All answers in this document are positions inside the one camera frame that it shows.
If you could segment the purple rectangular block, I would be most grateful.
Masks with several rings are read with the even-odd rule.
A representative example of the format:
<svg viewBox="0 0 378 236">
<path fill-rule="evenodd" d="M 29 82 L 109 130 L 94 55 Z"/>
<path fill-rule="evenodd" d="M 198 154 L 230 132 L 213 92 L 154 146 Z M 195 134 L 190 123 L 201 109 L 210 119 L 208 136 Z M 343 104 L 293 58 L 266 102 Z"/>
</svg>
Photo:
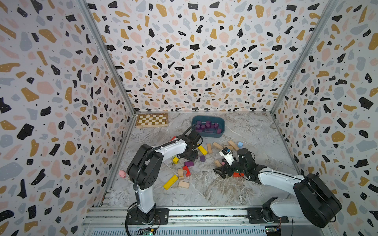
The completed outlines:
<svg viewBox="0 0 378 236">
<path fill-rule="evenodd" d="M 193 167 L 194 166 L 194 163 L 192 161 L 186 161 L 184 163 L 185 166 L 188 166 L 188 167 Z"/>
</svg>

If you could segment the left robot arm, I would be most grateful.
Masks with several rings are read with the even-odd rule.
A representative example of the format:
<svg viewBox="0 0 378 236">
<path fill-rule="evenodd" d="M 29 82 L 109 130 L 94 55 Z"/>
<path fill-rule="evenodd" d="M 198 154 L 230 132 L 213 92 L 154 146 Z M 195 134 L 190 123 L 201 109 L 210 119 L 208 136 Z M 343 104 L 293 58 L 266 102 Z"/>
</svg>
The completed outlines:
<svg viewBox="0 0 378 236">
<path fill-rule="evenodd" d="M 153 198 L 153 185 L 159 175 L 162 163 L 174 156 L 195 161 L 196 150 L 202 144 L 201 135 L 187 129 L 182 135 L 160 146 L 143 144 L 127 168 L 127 174 L 133 182 L 136 197 L 134 218 L 141 223 L 150 223 L 156 216 L 156 204 Z"/>
</svg>

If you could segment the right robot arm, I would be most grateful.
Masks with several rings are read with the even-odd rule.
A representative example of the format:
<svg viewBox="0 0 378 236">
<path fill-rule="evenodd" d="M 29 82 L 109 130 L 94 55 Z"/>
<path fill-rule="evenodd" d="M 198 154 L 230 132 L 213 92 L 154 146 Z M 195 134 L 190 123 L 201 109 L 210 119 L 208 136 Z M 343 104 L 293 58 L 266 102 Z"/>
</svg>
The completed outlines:
<svg viewBox="0 0 378 236">
<path fill-rule="evenodd" d="M 228 148 L 222 149 L 224 165 L 214 169 L 223 179 L 238 174 L 247 181 L 272 186 L 293 196 L 292 199 L 271 197 L 253 218 L 274 223 L 282 217 L 305 218 L 314 226 L 324 228 L 336 220 L 341 202 L 316 174 L 298 176 L 273 170 L 255 162 L 255 154 L 239 149 L 235 157 Z"/>
</svg>

